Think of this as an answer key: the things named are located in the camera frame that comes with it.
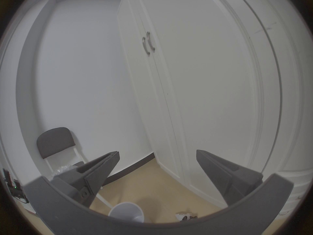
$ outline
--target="light wood floor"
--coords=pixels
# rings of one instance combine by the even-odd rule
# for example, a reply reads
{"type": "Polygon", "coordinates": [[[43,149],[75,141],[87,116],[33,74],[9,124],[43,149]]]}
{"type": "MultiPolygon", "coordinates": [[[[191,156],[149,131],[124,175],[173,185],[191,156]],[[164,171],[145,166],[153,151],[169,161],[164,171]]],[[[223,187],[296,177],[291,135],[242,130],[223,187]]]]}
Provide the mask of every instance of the light wood floor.
{"type": "MultiPolygon", "coordinates": [[[[155,159],[104,186],[99,193],[113,206],[121,202],[138,204],[153,223],[178,222],[175,214],[180,212],[202,217],[220,210],[174,180],[159,167],[155,159]]],[[[26,211],[21,205],[20,208],[40,233],[53,234],[40,218],[26,211]]],[[[110,211],[97,198],[90,209],[105,215],[110,211]]],[[[284,220],[274,220],[263,235],[272,234],[283,222],[284,220]]]]}

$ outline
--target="white trash bin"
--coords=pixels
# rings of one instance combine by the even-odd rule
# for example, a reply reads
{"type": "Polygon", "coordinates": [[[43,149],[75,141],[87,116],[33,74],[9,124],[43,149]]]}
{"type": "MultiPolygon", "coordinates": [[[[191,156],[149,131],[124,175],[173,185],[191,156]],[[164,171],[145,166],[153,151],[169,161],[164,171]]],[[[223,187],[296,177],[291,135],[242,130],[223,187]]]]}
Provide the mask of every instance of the white trash bin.
{"type": "Polygon", "coordinates": [[[117,204],[111,209],[108,216],[125,221],[151,223],[151,221],[143,214],[142,209],[135,203],[131,202],[117,204]]]}

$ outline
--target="metal handle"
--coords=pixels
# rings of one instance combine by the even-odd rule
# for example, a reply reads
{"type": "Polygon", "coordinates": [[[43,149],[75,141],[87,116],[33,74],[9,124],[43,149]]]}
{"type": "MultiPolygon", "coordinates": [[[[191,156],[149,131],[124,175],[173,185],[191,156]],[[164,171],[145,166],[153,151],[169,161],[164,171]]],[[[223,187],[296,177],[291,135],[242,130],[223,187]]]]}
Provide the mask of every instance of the metal handle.
{"type": "Polygon", "coordinates": [[[148,50],[147,50],[147,46],[146,46],[145,40],[146,40],[146,38],[143,37],[143,38],[142,38],[142,45],[143,45],[143,48],[145,49],[147,55],[150,55],[150,52],[148,52],[148,50]]]}
{"type": "Polygon", "coordinates": [[[284,215],[286,215],[287,213],[289,213],[289,211],[286,211],[285,213],[281,213],[281,212],[280,212],[279,215],[280,215],[280,216],[284,216],[284,215]]]}
{"type": "Polygon", "coordinates": [[[152,46],[151,44],[151,39],[150,39],[150,32],[147,31],[147,40],[148,40],[148,44],[150,45],[150,48],[155,51],[156,49],[152,46]]]}

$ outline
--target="dark baseboard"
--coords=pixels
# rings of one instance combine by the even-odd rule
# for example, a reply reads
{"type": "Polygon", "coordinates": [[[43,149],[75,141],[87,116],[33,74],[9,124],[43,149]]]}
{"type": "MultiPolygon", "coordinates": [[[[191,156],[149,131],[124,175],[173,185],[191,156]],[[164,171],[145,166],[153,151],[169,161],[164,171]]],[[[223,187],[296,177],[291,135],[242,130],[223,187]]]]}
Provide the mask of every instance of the dark baseboard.
{"type": "Polygon", "coordinates": [[[120,172],[108,177],[105,182],[104,185],[107,185],[109,183],[112,183],[115,180],[118,180],[121,177],[126,176],[127,174],[131,173],[132,171],[138,169],[139,167],[143,166],[144,164],[148,163],[149,161],[151,161],[152,159],[154,159],[154,153],[151,153],[150,155],[146,156],[145,158],[143,158],[142,160],[138,161],[137,163],[134,163],[133,165],[131,165],[130,167],[127,167],[124,170],[121,170],[120,172]]]}

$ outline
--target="chair backrest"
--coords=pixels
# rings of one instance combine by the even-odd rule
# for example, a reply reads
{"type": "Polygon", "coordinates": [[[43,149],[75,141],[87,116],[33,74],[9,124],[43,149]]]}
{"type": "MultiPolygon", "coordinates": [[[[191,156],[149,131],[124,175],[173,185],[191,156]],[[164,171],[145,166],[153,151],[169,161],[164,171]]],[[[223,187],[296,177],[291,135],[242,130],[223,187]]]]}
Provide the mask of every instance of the chair backrest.
{"type": "Polygon", "coordinates": [[[73,136],[65,127],[51,129],[37,138],[37,147],[43,159],[72,146],[75,146],[73,136]]]}

